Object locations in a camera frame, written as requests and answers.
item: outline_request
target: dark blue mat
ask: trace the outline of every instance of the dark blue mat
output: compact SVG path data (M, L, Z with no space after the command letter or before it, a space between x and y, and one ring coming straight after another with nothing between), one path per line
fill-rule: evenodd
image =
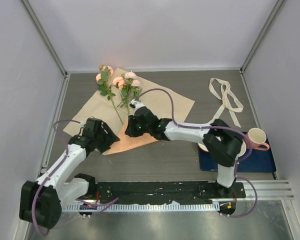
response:
M218 164L213 160L208 152L202 151L198 147L200 169L202 171L217 171ZM245 173L275 173L276 165L272 156L271 147L268 151L252 150L251 155L240 162L237 171Z

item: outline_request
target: peach rose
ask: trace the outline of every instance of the peach rose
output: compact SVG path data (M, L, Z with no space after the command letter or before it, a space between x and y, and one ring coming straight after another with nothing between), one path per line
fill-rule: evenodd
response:
M122 76L117 76L113 79L112 85L117 86L121 81L125 81Z
M95 81L99 82L100 79L101 79L101 73L99 73L99 74L95 77Z
M104 66L104 67L102 68L102 70L103 70L103 71L106 70L106 67L108 67L108 69L109 69L109 77L112 77L112 75L114 74L113 68L110 67L110 66Z
M125 79L137 79L137 75L133 72L133 71L128 71L125 75L124 75Z
M122 88L123 88L125 85L126 85L125 80L121 80L121 81L118 83L118 88L119 88L120 90L122 90Z
M141 83L139 82L139 80L133 80L131 85L132 87L141 88Z

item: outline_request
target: white backdrop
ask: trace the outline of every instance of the white backdrop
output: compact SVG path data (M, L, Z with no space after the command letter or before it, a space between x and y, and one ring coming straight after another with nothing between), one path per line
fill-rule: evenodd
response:
M239 68L276 0L29 0L68 71Z
M0 240L12 240L21 187L38 175L63 81L18 0L0 0Z
M278 171L300 210L300 0L286 1L246 77Z

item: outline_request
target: beige strap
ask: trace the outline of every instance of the beige strap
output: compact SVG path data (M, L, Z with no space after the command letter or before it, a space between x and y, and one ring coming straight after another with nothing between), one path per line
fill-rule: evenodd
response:
M220 84L221 84L221 94L222 94L222 99L221 97L218 95L218 93L216 92L216 90L214 89L214 86L212 86L212 82L214 80L217 80ZM209 122L213 123L213 121L215 119L218 119L222 112L224 111L224 109L228 109L229 113L231 115L231 118L234 122L234 125L236 125L237 127L241 128L241 125L237 119L237 116L235 113L241 113L244 109L244 106L242 105L242 103L238 100L238 98L234 95L234 93L230 90L230 83L228 81L224 81L218 78L211 78L210 79L210 83L209 83L209 90L210 92L219 100L222 100L222 105L219 107L218 111L215 113L215 115L213 116L212 120ZM230 104L230 101L228 99L228 95L230 95L233 100L234 103L236 104L236 108L233 108Z

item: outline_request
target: green leaf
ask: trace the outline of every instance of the green leaf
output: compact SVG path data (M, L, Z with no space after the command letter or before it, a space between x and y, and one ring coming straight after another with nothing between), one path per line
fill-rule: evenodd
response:
M108 74L105 71L102 71L101 78L104 82L108 81Z
M108 94L108 93L107 93L106 91L101 91L101 92L100 92L100 95L101 95L101 96L106 96L107 94Z
M122 93L122 96L124 96L124 97L128 96L128 93L124 90L122 90L121 93Z
M101 92L106 92L107 91L105 85L103 85L103 84L99 86L99 90Z

